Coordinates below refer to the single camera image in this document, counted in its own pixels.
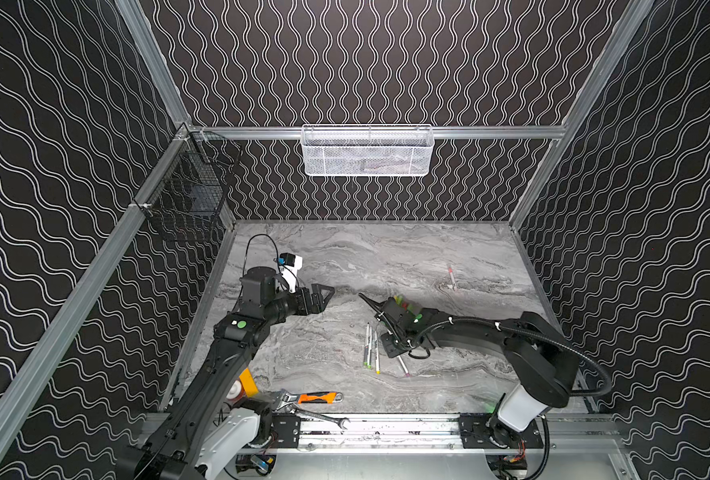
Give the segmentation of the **pink white pen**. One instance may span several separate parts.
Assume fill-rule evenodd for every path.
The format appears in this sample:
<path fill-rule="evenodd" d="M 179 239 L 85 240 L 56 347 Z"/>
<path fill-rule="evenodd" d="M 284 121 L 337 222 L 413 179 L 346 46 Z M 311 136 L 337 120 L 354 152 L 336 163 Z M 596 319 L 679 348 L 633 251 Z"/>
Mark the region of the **pink white pen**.
<path fill-rule="evenodd" d="M 450 266 L 448 267 L 447 270 L 448 270 L 448 274 L 449 274 L 451 289 L 452 289 L 452 290 L 456 290 L 456 289 L 457 289 L 457 283 L 456 283 L 456 280 L 455 280 L 454 271 L 453 271 L 452 267 L 450 267 Z"/>

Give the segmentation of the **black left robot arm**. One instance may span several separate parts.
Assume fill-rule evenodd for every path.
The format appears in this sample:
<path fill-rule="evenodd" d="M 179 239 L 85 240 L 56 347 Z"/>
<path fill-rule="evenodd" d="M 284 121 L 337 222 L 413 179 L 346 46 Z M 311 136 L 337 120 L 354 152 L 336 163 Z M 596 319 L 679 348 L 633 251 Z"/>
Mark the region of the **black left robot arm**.
<path fill-rule="evenodd" d="M 214 328 L 209 352 L 194 380 L 140 447 L 123 450 L 118 479 L 201 479 L 202 447 L 226 394 L 256 356 L 271 327 L 290 316 L 325 311 L 335 288 L 314 283 L 291 291 L 279 271 L 252 267 L 241 278 L 234 311 Z"/>

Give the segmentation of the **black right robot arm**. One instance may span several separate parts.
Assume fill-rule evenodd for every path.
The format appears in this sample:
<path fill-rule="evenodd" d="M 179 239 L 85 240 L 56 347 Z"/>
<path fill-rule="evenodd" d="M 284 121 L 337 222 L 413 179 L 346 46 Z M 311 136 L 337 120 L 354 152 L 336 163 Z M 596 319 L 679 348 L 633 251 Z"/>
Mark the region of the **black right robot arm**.
<path fill-rule="evenodd" d="M 482 427 L 472 429 L 473 436 L 499 448 L 519 443 L 545 411 L 564 408 L 574 397 L 602 397 L 611 391 L 609 372 L 535 312 L 497 320 L 411 307 L 394 297 L 359 297 L 384 325 L 380 342 L 390 358 L 424 360 L 437 349 L 454 348 L 500 356 L 509 363 L 517 385 L 503 395 Z"/>

